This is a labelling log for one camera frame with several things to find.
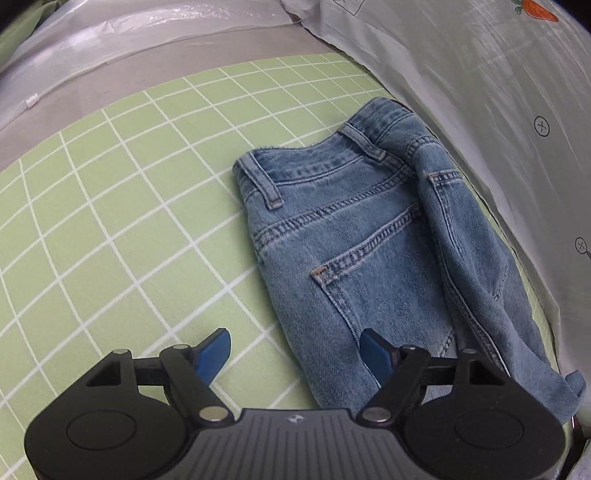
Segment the blue denim jeans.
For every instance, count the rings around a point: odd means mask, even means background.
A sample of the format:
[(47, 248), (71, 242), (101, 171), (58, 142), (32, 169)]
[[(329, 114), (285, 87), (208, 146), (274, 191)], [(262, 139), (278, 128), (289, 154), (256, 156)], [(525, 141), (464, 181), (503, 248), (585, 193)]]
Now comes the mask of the blue denim jeans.
[(319, 406), (359, 411), (379, 388), (360, 340), (485, 355), (561, 422), (580, 373), (545, 351), (514, 256), (441, 142), (375, 98), (322, 142), (235, 162), (260, 274)]

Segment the green grid bed sheet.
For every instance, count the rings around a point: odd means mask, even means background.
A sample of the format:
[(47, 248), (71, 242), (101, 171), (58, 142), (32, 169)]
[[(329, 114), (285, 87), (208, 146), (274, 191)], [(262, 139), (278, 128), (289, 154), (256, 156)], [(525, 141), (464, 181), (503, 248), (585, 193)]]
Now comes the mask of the green grid bed sheet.
[(105, 354), (219, 327), (231, 410), (312, 402), (264, 293), (231, 167), (335, 131), (383, 86), (336, 54), (245, 62), (103, 107), (1, 175), (1, 475), (30, 479), (30, 421)]

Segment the clear plastic storage bag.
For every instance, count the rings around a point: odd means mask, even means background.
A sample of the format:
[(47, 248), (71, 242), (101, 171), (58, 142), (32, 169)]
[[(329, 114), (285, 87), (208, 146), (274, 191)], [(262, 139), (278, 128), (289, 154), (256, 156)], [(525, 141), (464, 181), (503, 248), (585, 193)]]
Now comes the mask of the clear plastic storage bag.
[(290, 25), (279, 1), (68, 1), (1, 68), (6, 127), (66, 81), (179, 40)]

